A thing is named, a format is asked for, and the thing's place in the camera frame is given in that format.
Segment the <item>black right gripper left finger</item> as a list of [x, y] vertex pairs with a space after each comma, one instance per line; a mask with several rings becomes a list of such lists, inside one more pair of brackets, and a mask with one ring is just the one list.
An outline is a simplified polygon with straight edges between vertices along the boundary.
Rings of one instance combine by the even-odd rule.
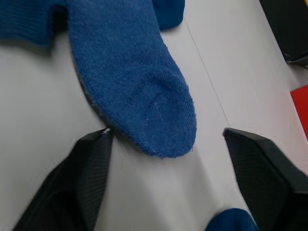
[[104, 198], [113, 130], [80, 138], [45, 178], [15, 231], [92, 231]]

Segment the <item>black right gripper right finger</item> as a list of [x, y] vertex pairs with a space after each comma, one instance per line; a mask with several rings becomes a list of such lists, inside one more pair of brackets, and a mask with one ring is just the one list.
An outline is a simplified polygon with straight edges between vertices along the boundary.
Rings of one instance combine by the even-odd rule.
[[223, 132], [240, 192], [261, 231], [308, 229], [308, 177], [271, 140]]

